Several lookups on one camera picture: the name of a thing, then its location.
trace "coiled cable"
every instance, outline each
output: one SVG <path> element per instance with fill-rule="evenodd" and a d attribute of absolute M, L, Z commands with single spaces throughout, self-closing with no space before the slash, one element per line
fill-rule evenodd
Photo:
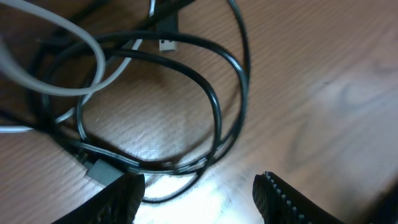
<path fill-rule="evenodd" d="M 211 50 L 223 57 L 235 70 L 238 80 L 239 80 L 239 90 L 240 90 L 240 107 L 237 117 L 234 120 L 232 127 L 229 129 L 227 134 L 224 137 L 221 137 L 221 108 L 218 102 L 216 93 L 214 92 L 211 85 L 197 72 L 187 67 L 184 64 L 179 62 L 158 56 L 152 55 L 145 52 L 140 52 L 137 50 L 125 50 L 125 49 L 103 49 L 105 55 L 107 56 L 116 56 L 116 57 L 126 57 L 133 58 L 135 60 L 145 60 L 147 62 L 156 63 L 161 66 L 169 67 L 174 69 L 187 77 L 191 78 L 195 81 L 201 88 L 205 91 L 209 101 L 211 103 L 211 107 L 213 110 L 214 116 L 214 133 L 213 133 L 213 142 L 210 150 L 194 159 L 190 162 L 171 166 L 169 164 L 159 164 L 156 162 L 142 162 L 138 160 L 134 160 L 123 156 L 121 154 L 111 152 L 110 150 L 103 149 L 96 145 L 95 142 L 92 142 L 86 134 L 83 124 L 82 118 L 82 109 L 83 109 L 83 100 L 84 97 L 81 96 L 80 100 L 78 100 L 78 104 L 76 106 L 76 124 L 77 131 L 80 135 L 80 139 L 75 139 L 68 137 L 67 134 L 64 134 L 61 129 L 61 125 L 57 124 L 54 117 L 54 111 L 51 107 L 51 99 L 48 95 L 42 94 L 40 105 L 36 105 L 36 107 L 41 108 L 46 114 L 46 119 L 39 120 L 39 124 L 29 124 L 22 119 L 17 118 L 13 114 L 10 114 L 5 111 L 0 110 L 0 115 L 13 120 L 22 125 L 29 126 L 38 131 L 42 131 L 44 133 L 49 134 L 59 145 L 61 145 L 64 149 L 84 152 L 87 154 L 102 156 L 110 159 L 113 162 L 119 163 L 123 166 L 128 167 L 129 170 L 138 172 L 138 173 L 150 173 L 150 174 L 168 174 L 168 175 L 187 175 L 187 174 L 195 174 L 195 176 L 181 189 L 172 193 L 171 195 L 162 197 L 162 198 L 144 198 L 144 202 L 146 203 L 162 203 L 168 200 L 172 200 L 175 197 L 186 192 L 190 187 L 192 187 L 200 177 L 205 173 L 209 166 L 215 164 L 220 159 L 222 159 L 227 153 L 231 150 L 234 143 L 236 142 L 244 123 L 244 118 L 247 110 L 247 102 L 248 102 L 248 88 L 249 88 L 249 77 L 250 77 L 250 53 L 249 53 L 249 45 L 248 45 L 248 37 L 246 33 L 246 28 L 244 27 L 244 22 L 242 19 L 242 15 L 236 5 L 235 0 L 229 0 L 229 5 L 231 6 L 236 19 L 238 20 L 239 30 L 242 35 L 242 42 L 244 48 L 244 66 L 242 67 L 238 60 L 232 55 L 228 50 L 224 47 L 206 39 L 202 39 L 199 37 L 195 37 L 188 34 L 169 34 L 163 32 L 152 32 L 148 30 L 135 30 L 135 31 L 124 31 L 124 32 L 116 32 L 112 34 L 103 34 L 95 36 L 95 40 L 99 43 L 106 42 L 114 42 L 114 43 L 123 43 L 129 40 L 174 40 L 178 42 L 184 42 L 187 44 L 193 44 L 199 47 L 202 47 L 207 50 Z M 146 27 L 150 26 L 152 22 L 144 21 L 142 24 L 147 24 Z M 80 55 L 92 54 L 88 51 L 88 46 L 86 43 L 77 43 L 66 50 L 64 50 L 54 61 L 53 63 L 47 67 L 45 70 L 44 81 L 51 82 L 52 77 L 59 66 L 68 61 L 72 57 L 77 57 Z"/>

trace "wire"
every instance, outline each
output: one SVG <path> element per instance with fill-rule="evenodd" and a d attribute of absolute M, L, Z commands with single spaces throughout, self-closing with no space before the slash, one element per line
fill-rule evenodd
<path fill-rule="evenodd" d="M 139 161 L 138 159 L 130 158 L 128 156 L 124 156 L 115 152 L 111 152 L 110 150 L 99 147 L 97 143 L 92 141 L 88 135 L 86 134 L 84 124 L 83 124 L 83 100 L 84 97 L 81 96 L 76 105 L 76 126 L 77 131 L 80 135 L 80 139 L 75 139 L 68 137 L 66 134 L 63 134 L 61 126 L 57 124 L 56 120 L 53 119 L 54 110 L 52 108 L 52 101 L 48 95 L 41 94 L 41 101 L 38 105 L 38 102 L 32 102 L 32 104 L 36 108 L 41 108 L 42 114 L 44 117 L 42 119 L 38 119 L 38 124 L 30 124 L 22 119 L 17 118 L 16 116 L 1 111 L 0 116 L 3 116 L 11 121 L 16 123 L 20 123 L 26 125 L 30 128 L 34 128 L 43 133 L 47 133 L 50 135 L 59 145 L 61 145 L 65 150 L 73 155 L 80 155 L 82 153 L 87 154 L 92 157 L 100 157 L 102 159 L 107 159 L 110 162 L 117 163 L 123 167 L 127 167 L 129 170 L 137 172 L 137 173 L 150 173 L 150 174 L 167 174 L 167 175 L 188 175 L 194 174 L 193 178 L 181 189 L 178 189 L 176 192 L 171 195 L 162 197 L 162 198 L 144 198 L 144 202 L 146 203 L 162 203 L 168 200 L 172 200 L 173 198 L 178 197 L 179 195 L 186 192 L 189 188 L 195 185 L 203 176 L 207 168 L 212 166 L 219 160 L 221 160 L 227 153 L 231 150 L 234 143 L 236 142 L 244 123 L 244 118 L 247 110 L 247 102 L 248 102 L 248 88 L 249 88 L 249 76 L 250 76 L 250 54 L 249 54 L 249 46 L 248 46 L 248 37 L 246 33 L 246 29 L 244 27 L 243 19 L 241 13 L 235 3 L 234 0 L 229 0 L 229 4 L 234 11 L 236 19 L 238 20 L 239 30 L 242 35 L 242 42 L 244 48 L 244 66 L 242 67 L 236 57 L 230 53 L 224 47 L 214 43 L 210 40 L 202 39 L 199 37 L 195 37 L 188 34 L 169 34 L 162 32 L 152 32 L 148 30 L 135 30 L 135 31 L 124 31 L 117 32 L 112 34 L 103 34 L 95 36 L 95 39 L 99 43 L 105 42 L 115 42 L 116 45 L 120 43 L 126 43 L 126 41 L 132 39 L 144 39 L 144 40 L 159 40 L 159 39 L 167 39 L 174 40 L 179 42 L 184 42 L 187 44 L 193 44 L 204 49 L 211 50 L 223 57 L 236 72 L 239 80 L 239 90 L 240 90 L 240 104 L 239 104 L 239 112 L 237 114 L 236 119 L 232 127 L 229 129 L 227 134 L 221 137 L 221 127 L 222 127 L 222 116 L 221 116 L 221 107 L 217 100 L 216 93 L 211 85 L 196 71 L 187 67 L 186 65 L 173 61 L 171 59 L 167 59 L 158 55 L 152 55 L 145 52 L 137 51 L 137 50 L 126 50 L 126 49 L 104 49 L 106 55 L 113 57 L 126 57 L 132 58 L 135 60 L 145 60 L 147 62 L 156 63 L 161 66 L 169 67 L 174 69 L 187 77 L 191 78 L 195 81 L 200 87 L 205 91 L 209 101 L 211 103 L 211 107 L 213 110 L 213 118 L 214 118 L 214 131 L 213 131 L 213 142 L 210 147 L 210 150 L 202 156 L 199 156 L 197 159 L 194 159 L 190 162 L 172 166 L 166 162 L 160 161 Z M 173 7 L 169 6 L 166 11 L 172 12 Z M 150 18 L 145 21 L 142 21 L 138 27 L 142 29 L 146 29 L 149 26 L 156 23 L 157 18 L 159 20 L 160 16 L 157 15 L 157 12 Z M 82 55 L 92 54 L 88 52 L 88 46 L 86 43 L 77 43 L 66 50 L 64 50 L 54 61 L 53 63 L 45 69 L 43 81 L 51 82 L 56 70 L 63 63 L 67 62 L 72 57 L 78 57 Z M 86 85 L 90 84 L 90 81 L 94 79 L 95 72 L 90 72 Z"/>
<path fill-rule="evenodd" d="M 69 21 L 80 21 L 82 19 L 84 19 L 87 15 L 89 15 L 91 12 L 93 12 L 96 8 L 102 6 L 105 2 L 107 2 L 109 0 L 97 0 L 94 1 L 92 4 L 90 4 L 88 7 L 84 8 L 82 11 L 78 12 L 77 14 L 73 15 L 71 18 L 69 18 Z M 154 14 L 154 6 L 155 6 L 155 0 L 150 0 L 150 10 L 149 10 L 149 16 L 152 16 Z M 61 36 L 64 35 L 64 30 L 63 29 L 59 29 L 56 30 L 53 33 L 53 36 Z M 128 45 L 131 45 L 132 41 L 128 42 L 125 46 L 123 46 L 123 48 L 127 47 Z M 142 40 L 136 40 L 134 42 L 134 45 L 132 46 L 132 50 L 138 50 L 139 47 L 142 44 Z M 36 54 L 37 56 L 35 57 L 35 59 L 32 61 L 32 68 L 30 69 L 30 71 L 36 71 L 38 66 L 41 64 L 41 58 L 44 57 L 44 51 L 43 49 L 39 50 L 38 53 Z M 124 71 L 124 69 L 126 69 L 126 67 L 128 66 L 128 64 L 130 63 L 131 58 L 126 58 L 123 60 L 123 62 L 120 64 L 120 66 L 115 70 L 115 73 L 122 73 Z M 111 62 L 113 62 L 113 59 L 110 58 L 107 62 L 106 62 L 106 66 L 108 66 L 109 64 L 111 64 Z M 83 101 L 82 104 L 84 105 L 91 97 L 92 97 L 92 93 L 87 94 Z M 69 117 L 71 117 L 73 114 L 75 113 L 75 109 L 71 108 L 69 109 L 65 114 L 59 116 L 58 118 L 55 119 L 56 123 L 61 123 L 62 121 L 65 121 L 66 119 L 68 119 Z M 23 133 L 26 131 L 30 131 L 32 130 L 32 128 L 29 127 L 25 127 L 25 126 L 0 126 L 0 133 Z"/>
<path fill-rule="evenodd" d="M 93 49 L 97 60 L 96 77 L 93 82 L 99 83 L 101 81 L 105 72 L 105 55 L 101 49 L 101 46 L 95 41 L 95 39 L 91 35 L 89 35 L 89 33 L 87 33 L 87 31 L 76 26 L 65 18 L 56 15 L 55 13 L 52 13 L 46 9 L 43 9 L 39 6 L 23 0 L 0 0 L 0 3 L 14 7 L 24 12 L 28 12 L 29 14 L 35 15 L 37 17 L 41 17 L 47 21 L 50 21 L 60 27 L 69 30 L 70 32 L 76 34 L 78 37 L 84 40 Z M 25 70 L 21 66 L 19 66 L 17 62 L 12 58 L 10 52 L 8 51 L 8 49 L 4 45 L 4 42 L 1 39 L 0 58 L 0 69 L 4 72 L 5 76 L 10 78 L 12 81 L 39 93 L 46 93 L 57 96 L 80 96 L 93 93 L 109 85 L 119 75 L 114 73 L 103 83 L 94 85 L 89 88 L 61 88 L 41 82 L 25 72 Z"/>

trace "wood grain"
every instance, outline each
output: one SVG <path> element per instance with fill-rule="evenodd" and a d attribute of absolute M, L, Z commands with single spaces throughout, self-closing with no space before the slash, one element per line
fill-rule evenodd
<path fill-rule="evenodd" d="M 62 16 L 89 0 L 34 1 Z M 252 55 L 249 113 L 234 149 L 189 193 L 159 206 L 142 205 L 136 223 L 261 223 L 251 198 L 255 174 L 270 170 L 346 223 L 360 222 L 398 176 L 398 19 L 394 0 L 238 0 Z M 112 0 L 81 23 L 100 34 L 128 29 L 148 1 Z M 227 1 L 198 0 L 180 11 L 180 31 L 213 40 L 242 58 Z M 4 39 L 27 66 L 36 39 L 54 26 L 0 7 Z M 156 53 L 157 43 L 142 49 Z M 224 108 L 226 131 L 237 110 L 236 77 L 219 56 L 179 44 L 164 54 L 201 73 Z M 83 77 L 92 58 L 67 63 L 60 83 Z M 1 107 L 29 115 L 22 88 L 1 79 Z M 61 110 L 72 99 L 57 98 Z M 132 62 L 85 107 L 93 134 L 142 159 L 184 154 L 211 143 L 211 108 L 183 75 Z M 48 137 L 0 135 L 0 223 L 51 223 L 103 188 Z M 147 196 L 174 191 L 188 177 L 148 177 Z"/>

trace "black connector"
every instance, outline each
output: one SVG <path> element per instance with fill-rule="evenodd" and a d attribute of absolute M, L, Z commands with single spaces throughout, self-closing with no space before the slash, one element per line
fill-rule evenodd
<path fill-rule="evenodd" d="M 157 4 L 155 7 L 155 11 L 158 8 L 170 4 L 170 0 L 165 0 L 161 4 Z M 169 15 L 168 17 L 160 20 L 156 25 L 156 31 L 159 32 L 168 32 L 172 34 L 178 34 L 178 11 Z M 161 52 L 171 51 L 177 49 L 177 43 L 174 40 L 159 40 L 159 50 Z"/>

